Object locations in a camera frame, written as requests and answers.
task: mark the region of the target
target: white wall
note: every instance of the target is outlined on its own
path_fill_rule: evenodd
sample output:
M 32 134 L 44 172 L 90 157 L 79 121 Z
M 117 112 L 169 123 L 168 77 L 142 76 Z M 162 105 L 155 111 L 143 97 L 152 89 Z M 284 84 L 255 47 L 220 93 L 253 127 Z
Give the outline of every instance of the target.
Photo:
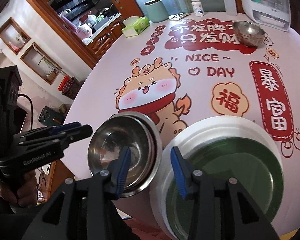
M 0 68 L 13 66 L 14 64 L 3 54 L 0 54 Z M 33 103 L 33 129 L 43 127 L 39 123 L 39 115 L 43 107 L 48 106 L 52 109 L 58 110 L 59 106 L 62 105 L 62 101 L 42 89 L 34 81 L 32 81 L 23 72 L 19 72 L 22 80 L 22 86 L 19 88 L 19 94 L 26 94 L 31 98 Z M 30 130 L 31 122 L 31 107 L 28 99 L 20 97 L 17 101 L 18 105 L 28 112 L 25 123 L 22 127 L 22 131 Z
M 51 57 L 70 76 L 75 76 L 79 81 L 85 80 L 91 69 L 88 65 L 56 34 L 52 28 L 39 16 L 26 0 L 10 0 L 0 14 L 0 27 L 12 17 L 17 24 L 31 37 L 31 40 L 15 55 L 0 39 L 0 50 L 5 56 L 18 66 L 19 71 L 26 74 L 37 85 L 48 93 L 71 104 L 72 100 L 63 96 L 58 87 L 63 79 L 59 74 L 52 85 L 45 82 L 32 69 L 24 64 L 20 57 L 33 42 Z

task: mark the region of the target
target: red banner graphic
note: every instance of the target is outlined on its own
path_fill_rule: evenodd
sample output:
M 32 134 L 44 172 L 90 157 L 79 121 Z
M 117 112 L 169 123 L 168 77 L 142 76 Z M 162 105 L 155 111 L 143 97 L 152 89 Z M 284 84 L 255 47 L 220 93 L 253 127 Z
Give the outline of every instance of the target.
M 215 48 L 218 50 L 239 50 L 243 54 L 251 54 L 256 47 L 250 48 L 240 43 L 234 34 L 232 21 L 220 22 L 218 19 L 181 20 L 180 24 L 171 27 L 165 44 L 166 49 L 183 47 L 185 50 L 201 50 Z
M 249 65 L 259 97 L 264 129 L 275 141 L 289 141 L 293 135 L 293 118 L 280 75 L 269 63 L 252 61 Z

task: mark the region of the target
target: wall shelf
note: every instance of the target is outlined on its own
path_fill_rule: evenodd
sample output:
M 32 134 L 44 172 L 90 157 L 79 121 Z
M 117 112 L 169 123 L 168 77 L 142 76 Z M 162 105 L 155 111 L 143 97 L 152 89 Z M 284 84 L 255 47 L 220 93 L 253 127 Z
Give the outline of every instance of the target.
M 0 38 L 16 55 L 30 40 L 28 34 L 12 18 L 1 26 Z
M 36 43 L 32 43 L 20 59 L 50 85 L 62 71 L 61 67 L 47 56 Z

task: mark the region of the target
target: green canister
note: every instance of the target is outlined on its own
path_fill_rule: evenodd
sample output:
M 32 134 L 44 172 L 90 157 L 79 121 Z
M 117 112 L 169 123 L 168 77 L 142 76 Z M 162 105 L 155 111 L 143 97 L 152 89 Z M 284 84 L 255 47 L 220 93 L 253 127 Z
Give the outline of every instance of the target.
M 151 0 L 145 3 L 150 21 L 158 23 L 169 19 L 169 14 L 161 0 Z

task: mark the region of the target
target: round table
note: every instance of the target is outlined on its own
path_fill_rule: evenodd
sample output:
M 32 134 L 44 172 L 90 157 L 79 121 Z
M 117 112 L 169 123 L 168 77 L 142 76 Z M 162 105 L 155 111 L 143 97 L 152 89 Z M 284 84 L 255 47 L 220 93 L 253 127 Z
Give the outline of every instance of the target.
M 257 123 L 282 154 L 284 195 L 272 223 L 281 235 L 300 226 L 300 36 L 262 26 L 264 42 L 248 48 L 234 35 L 236 20 L 248 18 L 208 12 L 151 24 L 136 37 L 122 35 L 92 70 L 66 123 L 79 121 L 95 131 L 113 114 L 139 111 L 155 122 L 163 146 L 215 115 Z M 72 144 L 62 159 L 79 179 L 91 176 L 89 142 Z M 151 212 L 147 204 L 141 206 Z M 129 207 L 123 211 L 139 218 Z

